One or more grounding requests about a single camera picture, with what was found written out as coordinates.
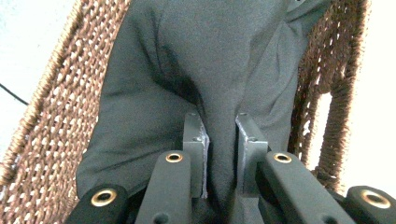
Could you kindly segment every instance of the brass grommet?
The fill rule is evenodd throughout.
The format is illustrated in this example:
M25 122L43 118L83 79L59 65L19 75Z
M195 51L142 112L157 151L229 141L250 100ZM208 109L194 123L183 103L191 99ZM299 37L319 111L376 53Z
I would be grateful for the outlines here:
M365 202L367 202L372 206L383 209L390 208L390 201L387 198L371 190L368 189L362 190L361 197Z
M183 156L178 153L170 153L166 156L166 160L169 162L180 162L183 160Z
M291 157L286 155L286 154L283 154L283 153L276 153L274 155L274 159L276 161L279 161L279 162L282 162L282 163L290 163L291 162Z
M102 207L112 203L117 198L117 192L114 189L101 189L91 198L91 204L95 207Z

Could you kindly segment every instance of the wicker basket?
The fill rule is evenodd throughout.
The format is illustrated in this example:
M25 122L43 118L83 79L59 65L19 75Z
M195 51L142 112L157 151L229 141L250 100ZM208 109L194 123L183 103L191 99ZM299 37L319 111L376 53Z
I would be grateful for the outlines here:
M129 4L130 0L75 3L0 163L0 222L62 223L78 202L76 169L97 121L109 53ZM329 117L313 173L338 191L343 190L350 104L368 6L364 0L333 1L314 28L300 66L289 151L306 165L311 162L318 106L321 96L330 93Z

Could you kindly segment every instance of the gray cloth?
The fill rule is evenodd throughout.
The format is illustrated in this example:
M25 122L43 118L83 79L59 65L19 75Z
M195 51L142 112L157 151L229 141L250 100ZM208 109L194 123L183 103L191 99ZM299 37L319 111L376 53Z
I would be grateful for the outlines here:
M141 190L157 157L180 149L184 115L198 108L211 146L209 198L193 203L194 222L229 222L235 116L248 112L270 147L286 150L298 63L329 2L135 0L110 56L78 197L103 183Z

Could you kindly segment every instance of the black metal bracket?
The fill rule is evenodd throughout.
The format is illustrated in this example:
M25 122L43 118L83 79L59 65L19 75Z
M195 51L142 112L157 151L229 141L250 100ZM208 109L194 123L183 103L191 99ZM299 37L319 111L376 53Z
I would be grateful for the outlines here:
M235 122L236 190L244 202L257 204L250 211L255 220L261 215L257 223L396 223L396 200L387 193L362 186L344 198L328 191L297 157L271 150L249 114L239 114ZM198 114L187 114L183 151L158 158L135 223L191 223L191 198L206 197L208 144ZM84 195L66 223L125 223L127 214L126 190L102 185Z

